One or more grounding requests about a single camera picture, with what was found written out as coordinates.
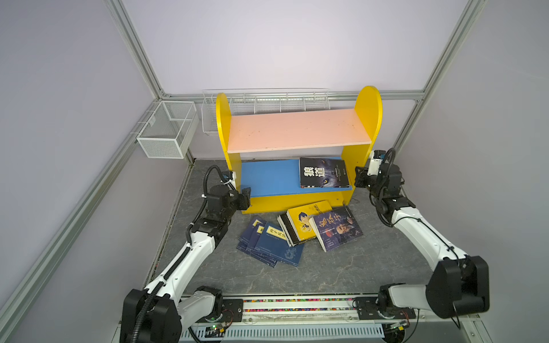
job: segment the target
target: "white wall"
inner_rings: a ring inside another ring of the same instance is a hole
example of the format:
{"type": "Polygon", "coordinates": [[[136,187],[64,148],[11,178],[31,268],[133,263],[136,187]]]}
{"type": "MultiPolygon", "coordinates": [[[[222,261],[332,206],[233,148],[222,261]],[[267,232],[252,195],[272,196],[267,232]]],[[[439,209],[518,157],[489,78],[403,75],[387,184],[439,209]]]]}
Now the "white wall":
{"type": "Polygon", "coordinates": [[[0,46],[1,307],[152,95],[100,0],[3,1],[0,46]]]}
{"type": "Polygon", "coordinates": [[[128,292],[141,289],[170,219],[184,160],[137,147],[11,340],[110,342],[128,292]]]}
{"type": "MultiPolygon", "coordinates": [[[[414,100],[386,100],[383,101],[383,123],[376,140],[375,148],[387,150],[393,146],[406,119],[414,106],[414,100]]],[[[353,108],[355,102],[331,102],[330,108],[353,108]]],[[[195,158],[225,159],[219,136],[208,136],[199,127],[194,134],[190,149],[195,158]]],[[[261,153],[242,153],[243,159],[277,159],[299,156],[340,156],[343,147],[294,149],[282,151],[266,151],[261,153]]]]}
{"type": "Polygon", "coordinates": [[[467,0],[124,0],[167,93],[422,89],[467,0]]]}
{"type": "Polygon", "coordinates": [[[546,334],[549,2],[489,1],[397,157],[411,200],[490,267],[494,342],[546,334]]]}

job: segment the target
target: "yellow book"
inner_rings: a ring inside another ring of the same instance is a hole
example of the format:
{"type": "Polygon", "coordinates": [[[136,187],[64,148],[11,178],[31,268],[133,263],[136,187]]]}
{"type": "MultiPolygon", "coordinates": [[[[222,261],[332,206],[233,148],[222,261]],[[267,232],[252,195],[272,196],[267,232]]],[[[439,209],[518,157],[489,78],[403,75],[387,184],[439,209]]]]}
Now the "yellow book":
{"type": "Polygon", "coordinates": [[[300,241],[316,238],[315,231],[309,224],[309,219],[312,216],[319,215],[332,210],[330,203],[327,200],[319,201],[314,204],[304,205],[289,209],[286,214],[290,218],[290,223],[298,235],[300,241]]]}

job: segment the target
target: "bookshelf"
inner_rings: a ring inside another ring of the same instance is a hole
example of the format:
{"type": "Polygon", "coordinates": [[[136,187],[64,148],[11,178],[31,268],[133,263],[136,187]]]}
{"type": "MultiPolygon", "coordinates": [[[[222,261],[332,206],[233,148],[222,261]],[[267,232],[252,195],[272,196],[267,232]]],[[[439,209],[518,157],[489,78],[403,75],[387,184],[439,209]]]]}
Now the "bookshelf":
{"type": "Polygon", "coordinates": [[[285,211],[328,200],[348,205],[355,190],[355,167],[364,167],[383,118],[379,91],[367,86],[353,109],[232,116],[225,94],[217,95],[217,130],[237,189],[251,187],[251,206],[243,213],[285,211]],[[240,153],[339,147],[350,188],[300,188],[299,160],[242,162],[240,153]]]}

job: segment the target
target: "wire basket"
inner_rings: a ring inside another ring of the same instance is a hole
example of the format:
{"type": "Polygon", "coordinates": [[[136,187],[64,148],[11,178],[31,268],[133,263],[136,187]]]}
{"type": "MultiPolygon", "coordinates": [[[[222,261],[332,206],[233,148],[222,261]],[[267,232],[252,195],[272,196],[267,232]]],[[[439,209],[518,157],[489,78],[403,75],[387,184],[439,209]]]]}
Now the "wire basket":
{"type": "Polygon", "coordinates": [[[153,159],[183,159],[198,126],[194,102],[161,101],[137,141],[153,159]]]}
{"type": "Polygon", "coordinates": [[[225,93],[232,115],[329,110],[327,89],[209,89],[203,91],[202,130],[217,135],[215,101],[225,93]]]}

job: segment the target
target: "black mounting plate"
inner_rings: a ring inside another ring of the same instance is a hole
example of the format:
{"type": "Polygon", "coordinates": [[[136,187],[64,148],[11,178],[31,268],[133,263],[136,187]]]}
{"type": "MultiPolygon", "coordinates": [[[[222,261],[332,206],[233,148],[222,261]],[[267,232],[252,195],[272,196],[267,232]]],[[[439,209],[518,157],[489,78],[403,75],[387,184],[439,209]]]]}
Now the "black mounting plate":
{"type": "Polygon", "coordinates": [[[358,312],[358,318],[360,320],[368,319],[406,319],[406,316],[402,313],[406,311],[409,319],[416,317],[416,312],[411,308],[389,307],[387,312],[381,316],[378,312],[378,306],[376,304],[376,296],[358,296],[353,302],[353,306],[358,312]]]}
{"type": "MultiPolygon", "coordinates": [[[[225,312],[222,312],[222,317],[221,319],[219,320],[216,320],[215,322],[216,323],[221,323],[221,322],[230,322],[231,321],[231,316],[234,315],[234,318],[233,319],[233,323],[236,323],[236,322],[241,322],[242,321],[242,314],[244,313],[244,300],[242,299],[223,299],[223,306],[222,306],[222,309],[223,310],[231,310],[233,313],[229,312],[229,311],[225,311],[225,312]]],[[[211,323],[209,321],[206,320],[205,317],[203,318],[200,318],[197,323],[211,323]]]]}

